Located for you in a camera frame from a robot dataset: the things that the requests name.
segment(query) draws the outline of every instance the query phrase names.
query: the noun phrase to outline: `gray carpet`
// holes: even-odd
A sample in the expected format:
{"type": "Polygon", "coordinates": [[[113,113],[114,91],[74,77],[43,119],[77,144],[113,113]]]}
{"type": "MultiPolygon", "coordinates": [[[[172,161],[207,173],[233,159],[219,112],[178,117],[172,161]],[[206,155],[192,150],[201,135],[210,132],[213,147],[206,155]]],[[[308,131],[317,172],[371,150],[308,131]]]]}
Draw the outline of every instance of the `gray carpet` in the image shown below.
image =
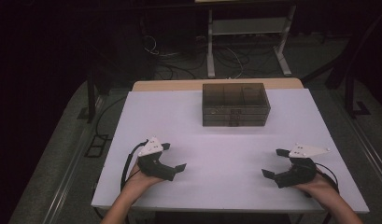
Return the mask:
{"type": "MultiPolygon", "coordinates": [[[[329,60],[336,57],[344,48],[346,40],[329,40],[321,45],[319,35],[292,37],[284,51],[290,69],[294,77],[304,77],[329,60]]],[[[244,44],[232,48],[237,52],[248,52],[242,49],[244,44]]],[[[249,63],[244,65],[243,77],[282,77],[275,56],[269,51],[276,44],[277,39],[265,36],[249,55],[249,63]]],[[[226,64],[216,61],[217,77],[233,77],[239,74],[240,67],[235,62],[231,52],[221,50],[221,59],[226,64]],[[232,62],[224,61],[223,57],[232,57],[232,62]]],[[[196,59],[185,62],[175,62],[175,59],[165,58],[163,62],[181,66],[182,68],[194,68],[191,72],[201,78],[206,78],[203,55],[196,59]]],[[[157,68],[160,73],[156,79],[170,77],[170,73],[164,66],[157,68]]],[[[362,84],[357,83],[356,99],[363,101],[371,112],[368,116],[358,116],[352,120],[343,111],[343,90],[329,91],[323,83],[329,72],[315,78],[305,85],[311,90],[318,109],[324,118],[332,138],[337,145],[345,163],[353,175],[362,196],[364,197],[371,212],[361,215],[365,223],[382,223],[382,182],[376,174],[374,166],[364,152],[364,145],[354,131],[354,123],[361,127],[374,148],[382,159],[382,107],[371,96],[362,84]]],[[[190,79],[188,72],[176,70],[174,79],[190,79]]],[[[99,99],[97,118],[121,97],[126,96],[128,90],[115,89],[108,96],[99,99]]],[[[124,99],[111,106],[102,116],[98,125],[100,134],[108,134],[112,137],[119,119],[124,99]]],[[[92,186],[98,179],[104,165],[106,154],[109,150],[109,142],[103,150],[100,158],[83,157],[95,134],[97,119],[88,124],[85,119],[78,119],[82,108],[87,106],[86,86],[82,85],[68,103],[63,117],[58,123],[56,131],[51,137],[50,143],[45,150],[30,183],[24,192],[10,223],[98,223],[100,218],[91,208],[92,186]]],[[[153,214],[136,214],[137,219],[145,219],[140,223],[151,222],[153,214]]],[[[292,223],[297,215],[291,215],[292,223]]],[[[324,214],[305,215],[302,222],[321,223],[324,214]]]]}

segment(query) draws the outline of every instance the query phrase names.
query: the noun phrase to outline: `plastic storage box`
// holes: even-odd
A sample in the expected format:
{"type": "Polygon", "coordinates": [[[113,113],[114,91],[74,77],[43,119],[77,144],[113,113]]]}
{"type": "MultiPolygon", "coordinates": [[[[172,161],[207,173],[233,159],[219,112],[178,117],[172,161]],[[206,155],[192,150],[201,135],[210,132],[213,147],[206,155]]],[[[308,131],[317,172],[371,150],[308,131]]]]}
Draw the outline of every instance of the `plastic storage box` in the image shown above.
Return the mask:
{"type": "Polygon", "coordinates": [[[263,83],[203,84],[203,126],[264,126],[269,112],[263,83]]]}

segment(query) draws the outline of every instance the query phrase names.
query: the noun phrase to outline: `dark background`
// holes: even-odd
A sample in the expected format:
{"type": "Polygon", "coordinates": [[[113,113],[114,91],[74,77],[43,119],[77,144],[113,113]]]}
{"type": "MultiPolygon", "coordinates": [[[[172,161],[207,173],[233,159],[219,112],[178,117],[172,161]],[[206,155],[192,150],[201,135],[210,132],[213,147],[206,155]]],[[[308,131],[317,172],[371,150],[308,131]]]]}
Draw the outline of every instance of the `dark background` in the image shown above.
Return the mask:
{"type": "MultiPolygon", "coordinates": [[[[371,15],[365,12],[377,2],[315,1],[300,5],[291,33],[352,34],[368,21],[371,15]]],[[[105,3],[104,7],[130,4],[105,3]]],[[[198,17],[205,13],[201,11],[182,17],[150,11],[143,30],[139,13],[75,10],[99,6],[96,0],[0,1],[0,223],[10,219],[67,102],[88,75],[95,75],[102,93],[114,82],[131,86],[139,79],[151,79],[153,62],[143,50],[142,35],[156,35],[164,28],[168,32],[186,24],[190,32],[181,35],[188,42],[174,44],[191,46],[192,36],[205,31],[204,21],[198,17]],[[167,27],[164,24],[168,21],[176,22],[167,27]]],[[[235,17],[236,13],[223,10],[222,15],[235,17]]]]}

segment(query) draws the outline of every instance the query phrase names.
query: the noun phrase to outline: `table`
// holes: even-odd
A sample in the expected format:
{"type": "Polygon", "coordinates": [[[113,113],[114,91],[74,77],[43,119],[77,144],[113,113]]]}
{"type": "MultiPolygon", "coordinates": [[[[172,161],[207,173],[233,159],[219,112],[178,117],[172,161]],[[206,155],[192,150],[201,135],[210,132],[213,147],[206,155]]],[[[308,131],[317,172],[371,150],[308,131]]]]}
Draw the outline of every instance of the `table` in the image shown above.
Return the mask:
{"type": "Polygon", "coordinates": [[[278,157],[277,148],[292,149],[295,143],[302,143],[330,148],[331,153],[313,160],[335,172],[342,196],[356,212],[369,211],[309,90],[303,89],[299,79],[137,82],[124,105],[92,206],[110,207],[120,193],[121,172],[128,153],[153,135],[171,143],[161,156],[163,164],[188,165],[174,181],[149,189],[134,208],[259,213],[323,211],[300,191],[279,189],[274,181],[262,176],[261,169],[277,173],[289,169],[290,161],[278,157]],[[266,125],[203,127],[200,89],[204,82],[266,84],[272,107],[266,125]]]}

